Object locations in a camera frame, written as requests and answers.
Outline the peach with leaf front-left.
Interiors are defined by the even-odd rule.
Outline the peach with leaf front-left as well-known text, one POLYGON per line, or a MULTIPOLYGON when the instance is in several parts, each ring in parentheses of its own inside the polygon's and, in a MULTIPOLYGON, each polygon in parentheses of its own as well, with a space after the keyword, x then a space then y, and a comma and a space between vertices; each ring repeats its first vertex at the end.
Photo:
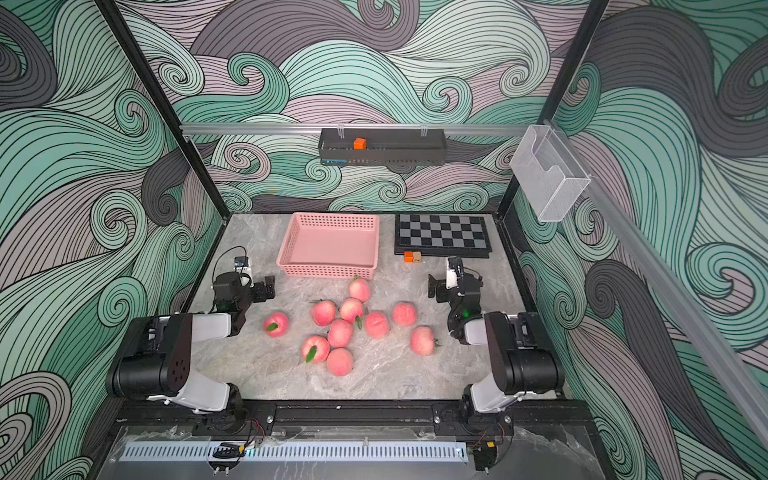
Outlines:
POLYGON ((323 363, 331 351, 327 338, 311 336, 302 345, 301 354, 305 363, 323 363))

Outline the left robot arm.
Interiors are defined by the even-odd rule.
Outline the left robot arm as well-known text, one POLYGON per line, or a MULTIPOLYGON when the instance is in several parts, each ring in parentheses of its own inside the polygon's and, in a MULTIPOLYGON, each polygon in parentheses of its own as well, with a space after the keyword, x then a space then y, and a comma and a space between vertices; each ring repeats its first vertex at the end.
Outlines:
POLYGON ((219 416, 232 430, 246 423, 239 388, 192 366, 192 346, 239 335, 251 305, 275 298, 275 277, 254 282, 230 271, 216 277, 213 311, 148 316, 130 321, 106 376, 109 396, 186 407, 219 416))

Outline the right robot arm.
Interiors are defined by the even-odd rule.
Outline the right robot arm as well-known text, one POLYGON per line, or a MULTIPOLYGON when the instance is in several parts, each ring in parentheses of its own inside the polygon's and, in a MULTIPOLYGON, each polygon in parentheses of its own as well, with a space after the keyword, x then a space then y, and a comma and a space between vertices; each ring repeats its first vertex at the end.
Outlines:
POLYGON ((471 274, 428 276, 428 296, 450 306, 450 336, 462 345, 488 350, 490 373, 464 389, 457 413, 458 422, 471 432, 496 426, 514 404, 556 393, 565 380, 556 355, 537 341, 532 322, 538 315, 484 312, 482 285, 482 279, 471 274))

